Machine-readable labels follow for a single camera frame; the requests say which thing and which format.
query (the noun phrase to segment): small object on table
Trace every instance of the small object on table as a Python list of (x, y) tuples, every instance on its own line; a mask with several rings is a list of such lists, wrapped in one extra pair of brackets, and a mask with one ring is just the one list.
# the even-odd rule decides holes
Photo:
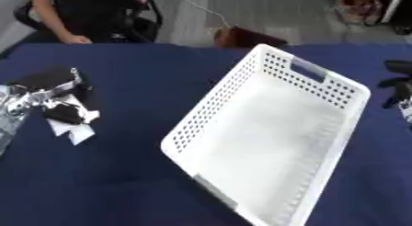
[(390, 60), (386, 61), (385, 65), (388, 71), (405, 76), (383, 80), (378, 84), (380, 88), (395, 89), (394, 94), (383, 103), (382, 107), (391, 108), (397, 104), (404, 119), (412, 123), (412, 62)]

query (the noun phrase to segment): navy blue tablecloth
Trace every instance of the navy blue tablecloth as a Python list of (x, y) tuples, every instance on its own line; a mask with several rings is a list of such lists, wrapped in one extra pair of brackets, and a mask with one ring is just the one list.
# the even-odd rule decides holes
[[(407, 45), (302, 46), (296, 55), (355, 79), (372, 98), (309, 226), (412, 225), (412, 133), (383, 110), (385, 59)], [(0, 158), (1, 226), (241, 226), (243, 219), (160, 151), (162, 138), (246, 51), (171, 45), (26, 45), (0, 62), (0, 83), (76, 67), (97, 90), (97, 136), (73, 147), (39, 111)]]

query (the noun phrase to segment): laundry basket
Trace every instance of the laundry basket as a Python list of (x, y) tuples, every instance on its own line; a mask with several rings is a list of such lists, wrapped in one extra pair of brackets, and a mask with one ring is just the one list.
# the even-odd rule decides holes
[(258, 45), (162, 151), (252, 224), (302, 226), (369, 97), (344, 76)]

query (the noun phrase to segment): black object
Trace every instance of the black object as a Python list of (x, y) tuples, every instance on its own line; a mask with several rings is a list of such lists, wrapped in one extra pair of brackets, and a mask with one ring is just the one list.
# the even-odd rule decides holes
[(41, 89), (49, 91), (58, 85), (74, 81), (75, 76), (71, 70), (71, 68), (64, 67), (51, 68), (41, 73), (25, 76), (7, 84), (24, 86), (30, 93), (38, 92)]
[(383, 80), (378, 84), (380, 88), (393, 87), (395, 89), (394, 94), (382, 105), (383, 108), (390, 108), (412, 96), (412, 62), (390, 60), (385, 61), (384, 64), (389, 72), (405, 75)]
[(398, 35), (412, 33), (412, 0), (402, 0), (390, 20), (394, 31)]
[[(32, 1), (29, 0), (23, 6), (15, 9), (15, 18), (37, 31), (50, 31), (43, 23), (35, 20), (30, 16), (30, 11), (33, 8)], [(144, 10), (152, 10), (155, 15), (155, 21), (140, 17)], [(113, 29), (113, 32), (102, 38), (98, 36), (96, 39), (91, 39), (94, 42), (154, 42), (158, 35), (158, 30), (163, 26), (163, 16), (157, 7), (155, 0), (148, 0), (147, 6), (142, 9), (141, 4), (136, 0), (126, 0), (122, 3), (122, 7), (116, 16), (119, 25)]]
[[(35, 73), (29, 76), (25, 76), (16, 81), (7, 83), (8, 85), (16, 85), (16, 88), (23, 88), (25, 92), (35, 93), (41, 89), (50, 91), (59, 85), (64, 85), (76, 80), (77, 76), (80, 76), (82, 82), (73, 89), (64, 90), (61, 93), (57, 93), (55, 97), (67, 96), (73, 94), (88, 110), (97, 110), (96, 102), (94, 100), (93, 87), (88, 82), (87, 77), (78, 72), (73, 73), (72, 68), (67, 67), (54, 67), (45, 70), (41, 73)], [(44, 108), (44, 115), (48, 119), (55, 119), (61, 122), (69, 124), (83, 123), (84, 119), (79, 115), (79, 109), (77, 106), (61, 103), (54, 108)]]
[(44, 116), (48, 119), (55, 119), (61, 122), (79, 125), (85, 120), (79, 116), (79, 109), (75, 105), (59, 104), (54, 108), (45, 108)]

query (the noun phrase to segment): chair armrest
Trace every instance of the chair armrest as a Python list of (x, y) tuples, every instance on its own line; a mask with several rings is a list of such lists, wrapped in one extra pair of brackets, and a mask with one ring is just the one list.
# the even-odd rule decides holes
[(36, 21), (30, 16), (30, 10), (33, 8), (33, 3), (32, 1), (28, 1), (26, 4), (23, 6), (18, 6), (13, 14), (14, 17), (16, 18), (17, 21), (21, 22), (24, 25), (27, 25), (31, 28), (34, 28), (36, 30), (42, 30), (45, 28), (45, 26), (40, 23), (39, 21)]

